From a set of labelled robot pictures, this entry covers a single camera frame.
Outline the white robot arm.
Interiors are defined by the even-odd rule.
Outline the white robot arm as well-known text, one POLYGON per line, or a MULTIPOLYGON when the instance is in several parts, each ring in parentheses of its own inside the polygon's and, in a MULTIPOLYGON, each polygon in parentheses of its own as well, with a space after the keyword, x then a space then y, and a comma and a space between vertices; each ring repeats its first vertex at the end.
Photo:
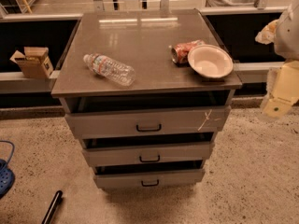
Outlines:
POLYGON ((281 16, 269 22, 255 37, 261 44, 274 44, 275 53, 285 59, 280 68, 270 68, 262 114, 279 119, 299 100, 299 0, 292 0, 281 16))

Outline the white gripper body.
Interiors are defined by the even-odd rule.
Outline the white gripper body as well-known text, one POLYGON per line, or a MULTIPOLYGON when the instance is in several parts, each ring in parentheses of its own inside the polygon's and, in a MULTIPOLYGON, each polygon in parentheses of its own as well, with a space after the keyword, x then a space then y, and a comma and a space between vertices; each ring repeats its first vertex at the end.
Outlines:
POLYGON ((299 62, 287 60, 277 71, 271 96, 275 101, 294 105, 299 100, 299 62))

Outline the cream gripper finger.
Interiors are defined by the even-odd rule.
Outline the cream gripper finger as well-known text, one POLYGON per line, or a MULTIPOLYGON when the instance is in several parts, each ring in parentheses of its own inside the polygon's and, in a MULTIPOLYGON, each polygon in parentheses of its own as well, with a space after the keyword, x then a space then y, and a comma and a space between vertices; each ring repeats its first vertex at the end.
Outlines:
POLYGON ((255 36, 255 41, 261 44, 268 45, 274 42, 275 32, 278 25, 278 20, 269 22, 265 27, 255 36))
POLYGON ((261 103, 261 110, 269 118, 280 119, 292 109, 292 105, 293 99, 290 97, 265 95, 261 103))

